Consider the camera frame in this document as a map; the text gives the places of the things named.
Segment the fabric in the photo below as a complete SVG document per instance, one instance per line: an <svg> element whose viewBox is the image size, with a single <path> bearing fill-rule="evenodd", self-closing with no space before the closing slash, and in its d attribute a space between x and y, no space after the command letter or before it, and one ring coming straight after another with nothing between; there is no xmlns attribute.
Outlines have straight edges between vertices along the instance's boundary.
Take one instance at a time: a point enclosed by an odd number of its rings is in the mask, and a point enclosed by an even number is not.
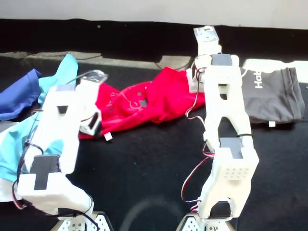
<svg viewBox="0 0 308 231"><path fill-rule="evenodd" d="M17 118L24 108L38 99L40 76L41 73L33 69L0 93L0 120Z"/></svg>
<svg viewBox="0 0 308 231"><path fill-rule="evenodd" d="M269 73L244 71L243 97L251 123L291 123L302 119L305 104L295 68Z"/></svg>
<svg viewBox="0 0 308 231"><path fill-rule="evenodd" d="M11 122L11 121L0 121L0 133L4 130L8 129L11 126L14 126L18 122Z"/></svg>
<svg viewBox="0 0 308 231"><path fill-rule="evenodd" d="M102 112L102 134L133 128L151 121L161 123L185 114L196 97L189 93L185 71L164 68L153 81L143 82L118 91L101 84L96 102ZM204 105L199 94L195 108ZM81 139L92 136L80 134Z"/></svg>
<svg viewBox="0 0 308 231"><path fill-rule="evenodd" d="M46 94L51 86L66 84L74 80L77 76L77 69L78 65L76 59L72 55L66 55L54 76L39 79L40 95L38 102L40 104L44 102ZM34 114L0 133L0 178L8 181L16 180L17 165L23 152L23 144L33 124L34 126L38 124L38 121L35 120L36 118L39 120L39 114ZM63 143L61 141L55 141L44 154L61 154L62 148Z"/></svg>

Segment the clear plastic piece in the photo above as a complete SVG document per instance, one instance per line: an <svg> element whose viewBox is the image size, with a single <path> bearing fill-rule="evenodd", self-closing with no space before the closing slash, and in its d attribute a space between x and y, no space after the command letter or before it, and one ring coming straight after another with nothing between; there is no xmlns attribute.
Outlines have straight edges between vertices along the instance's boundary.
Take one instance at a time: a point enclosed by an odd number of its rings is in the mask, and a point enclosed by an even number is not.
<svg viewBox="0 0 308 231"><path fill-rule="evenodd" d="M101 70L91 70L77 76L77 78L88 80L94 83L104 83L108 79L108 75Z"/></svg>

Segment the perforated foot plate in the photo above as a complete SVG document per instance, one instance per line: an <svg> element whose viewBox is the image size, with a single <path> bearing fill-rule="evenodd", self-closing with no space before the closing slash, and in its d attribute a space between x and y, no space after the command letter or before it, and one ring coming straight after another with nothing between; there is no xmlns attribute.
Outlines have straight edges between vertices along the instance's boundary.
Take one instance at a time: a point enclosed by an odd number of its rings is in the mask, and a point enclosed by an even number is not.
<svg viewBox="0 0 308 231"><path fill-rule="evenodd" d="M176 231L235 231L229 222L215 222L213 226L202 223L195 213L188 213L180 222Z"/></svg>
<svg viewBox="0 0 308 231"><path fill-rule="evenodd" d="M112 225L104 212L94 212L92 218L98 224L100 231L114 231ZM96 226L91 224L90 227L85 223L80 223L75 219L60 220L51 231L97 231Z"/></svg>

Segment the light blue cloth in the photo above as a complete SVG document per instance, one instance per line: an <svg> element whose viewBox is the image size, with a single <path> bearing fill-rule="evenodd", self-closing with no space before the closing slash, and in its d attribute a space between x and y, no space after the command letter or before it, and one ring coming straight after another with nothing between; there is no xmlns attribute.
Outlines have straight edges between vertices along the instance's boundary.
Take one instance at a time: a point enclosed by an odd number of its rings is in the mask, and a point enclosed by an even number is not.
<svg viewBox="0 0 308 231"><path fill-rule="evenodd" d="M41 105L43 104L50 87L74 80L77 76L77 70L76 59L70 54L66 55L54 76L39 79L41 93L38 102ZM35 121L37 116L37 114L34 114L0 134L0 178L9 181L16 180L17 166L23 152L23 145L33 123L35 123L34 127L38 124L38 121ZM61 154L62 148L62 141L55 141L44 154Z"/></svg>

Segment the white wall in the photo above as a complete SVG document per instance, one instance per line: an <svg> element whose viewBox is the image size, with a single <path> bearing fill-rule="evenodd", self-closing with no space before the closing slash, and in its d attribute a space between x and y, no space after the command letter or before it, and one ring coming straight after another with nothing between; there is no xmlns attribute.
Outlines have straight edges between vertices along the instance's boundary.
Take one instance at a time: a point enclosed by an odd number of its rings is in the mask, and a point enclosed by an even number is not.
<svg viewBox="0 0 308 231"><path fill-rule="evenodd" d="M308 29L307 0L0 0L0 18Z"/></svg>

